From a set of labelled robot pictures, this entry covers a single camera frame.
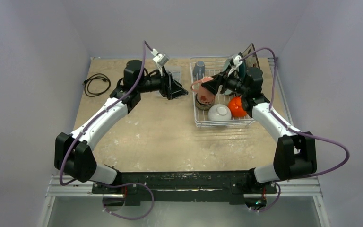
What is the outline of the square floral plate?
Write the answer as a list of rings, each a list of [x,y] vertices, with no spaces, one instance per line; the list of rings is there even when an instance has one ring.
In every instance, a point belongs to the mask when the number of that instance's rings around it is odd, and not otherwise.
[[[251,43],[246,49],[244,52],[242,52],[242,55],[243,57],[245,57],[246,55],[249,55],[251,54],[252,52],[255,51],[255,46],[253,43]],[[251,68],[251,67],[254,67],[254,68],[258,68],[260,69],[260,65],[259,65],[259,61],[258,61],[258,56],[256,53],[250,55],[249,57],[247,57],[245,60],[245,66],[247,68]]]

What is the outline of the light green round plate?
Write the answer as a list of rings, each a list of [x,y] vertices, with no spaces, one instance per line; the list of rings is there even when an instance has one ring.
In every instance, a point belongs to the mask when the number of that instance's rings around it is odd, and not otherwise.
[[[235,59],[235,55],[228,57],[223,65],[221,72],[227,72],[227,75],[231,75],[237,69]]]

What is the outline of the orange bowl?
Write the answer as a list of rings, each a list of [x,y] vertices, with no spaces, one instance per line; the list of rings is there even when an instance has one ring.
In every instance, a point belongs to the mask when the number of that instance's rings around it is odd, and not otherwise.
[[[241,97],[232,98],[227,106],[230,109],[233,117],[242,118],[247,115],[246,111],[242,107]]]

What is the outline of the grey printed mug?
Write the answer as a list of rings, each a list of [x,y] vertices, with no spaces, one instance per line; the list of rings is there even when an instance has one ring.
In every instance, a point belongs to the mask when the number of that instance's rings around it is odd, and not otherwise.
[[[194,65],[192,72],[194,79],[203,79],[203,77],[205,76],[205,63],[203,61],[197,61]]]

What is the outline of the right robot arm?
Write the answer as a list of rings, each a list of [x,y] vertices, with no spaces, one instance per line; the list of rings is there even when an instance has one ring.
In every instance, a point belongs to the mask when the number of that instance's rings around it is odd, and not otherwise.
[[[315,140],[310,132],[301,132],[272,107],[262,93],[263,72],[255,67],[246,69],[244,79],[238,79],[227,69],[201,85],[213,94],[231,90],[240,95],[242,108],[259,122],[276,141],[273,163],[251,169],[246,180],[251,192],[259,192],[265,183],[303,177],[317,170]]]

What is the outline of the white bowl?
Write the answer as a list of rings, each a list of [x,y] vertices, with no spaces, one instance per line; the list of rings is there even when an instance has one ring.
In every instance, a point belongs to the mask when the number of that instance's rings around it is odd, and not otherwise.
[[[223,104],[213,105],[207,112],[208,122],[212,124],[225,124],[232,118],[230,109]]]

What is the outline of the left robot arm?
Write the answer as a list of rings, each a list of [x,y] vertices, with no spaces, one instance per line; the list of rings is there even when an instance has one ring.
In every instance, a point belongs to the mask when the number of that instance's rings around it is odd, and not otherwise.
[[[117,177],[118,171],[98,164],[93,150],[109,129],[134,109],[142,93],[156,91],[168,100],[188,94],[163,65],[148,73],[144,61],[127,62],[123,77],[104,105],[79,128],[56,137],[54,166],[60,172],[60,184],[66,185],[63,176],[67,174],[72,181],[95,181],[103,183],[109,193],[119,192],[122,180]]]

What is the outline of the pink flowered mug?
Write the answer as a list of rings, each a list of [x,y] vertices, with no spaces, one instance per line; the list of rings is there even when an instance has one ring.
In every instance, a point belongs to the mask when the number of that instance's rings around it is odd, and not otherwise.
[[[195,92],[195,102],[201,104],[210,104],[215,102],[216,95],[213,95],[207,89],[201,86],[202,79],[193,82],[190,86],[191,90]]]

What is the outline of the brown rimmed beige bowl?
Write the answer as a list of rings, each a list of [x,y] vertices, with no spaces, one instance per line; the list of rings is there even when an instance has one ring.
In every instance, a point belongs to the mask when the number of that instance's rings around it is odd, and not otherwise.
[[[196,108],[198,108],[199,110],[203,110],[203,111],[208,111],[211,107],[214,106],[215,103],[210,103],[210,104],[201,104],[200,102],[195,102],[195,106]]]

